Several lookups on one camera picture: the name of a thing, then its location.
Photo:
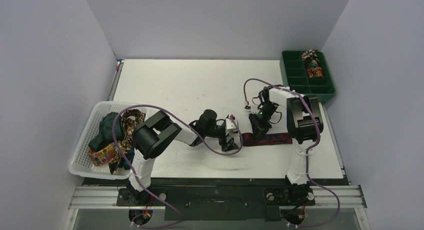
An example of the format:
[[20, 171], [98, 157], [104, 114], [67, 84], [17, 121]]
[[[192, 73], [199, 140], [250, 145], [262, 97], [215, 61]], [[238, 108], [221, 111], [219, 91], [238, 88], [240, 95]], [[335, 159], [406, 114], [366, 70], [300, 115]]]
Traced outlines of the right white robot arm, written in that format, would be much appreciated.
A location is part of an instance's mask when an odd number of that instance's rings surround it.
[[[297, 185], [309, 182], [309, 156], [321, 139], [324, 129], [318, 97], [303, 95], [289, 87], [264, 87], [258, 95], [260, 104], [248, 115], [252, 134], [245, 143], [250, 146], [280, 145], [292, 141], [293, 154], [286, 174], [290, 185], [282, 189], [283, 199], [294, 204], [302, 197]], [[271, 117], [279, 107], [285, 108], [286, 133], [269, 134]]]

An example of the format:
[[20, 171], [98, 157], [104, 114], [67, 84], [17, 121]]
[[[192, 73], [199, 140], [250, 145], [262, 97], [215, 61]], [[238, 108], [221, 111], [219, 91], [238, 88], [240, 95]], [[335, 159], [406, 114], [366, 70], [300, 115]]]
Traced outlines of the red navy striped tie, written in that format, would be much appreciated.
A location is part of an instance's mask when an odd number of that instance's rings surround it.
[[243, 146], [244, 147], [257, 147], [257, 146], [274, 146], [274, 145], [291, 145], [292, 138], [288, 133], [272, 133], [266, 134], [259, 140], [254, 139], [252, 133], [243, 133]]

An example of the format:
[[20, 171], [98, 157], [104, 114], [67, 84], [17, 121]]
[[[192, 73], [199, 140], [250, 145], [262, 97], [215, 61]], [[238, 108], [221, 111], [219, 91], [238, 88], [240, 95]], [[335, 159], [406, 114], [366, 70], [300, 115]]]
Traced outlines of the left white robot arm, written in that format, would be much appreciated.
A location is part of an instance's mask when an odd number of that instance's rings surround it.
[[196, 147], [205, 138], [218, 140], [221, 155], [231, 151], [234, 155], [241, 150], [230, 134], [239, 132], [238, 122], [233, 115], [228, 115], [222, 124], [217, 124], [218, 115], [212, 109], [206, 109], [200, 117], [188, 126], [173, 122], [163, 110], [156, 112], [132, 133], [134, 157], [131, 165], [135, 172], [129, 177], [127, 188], [129, 198], [136, 205], [143, 205], [149, 199], [148, 188], [155, 159], [160, 156], [172, 141], [179, 141], [190, 147]]

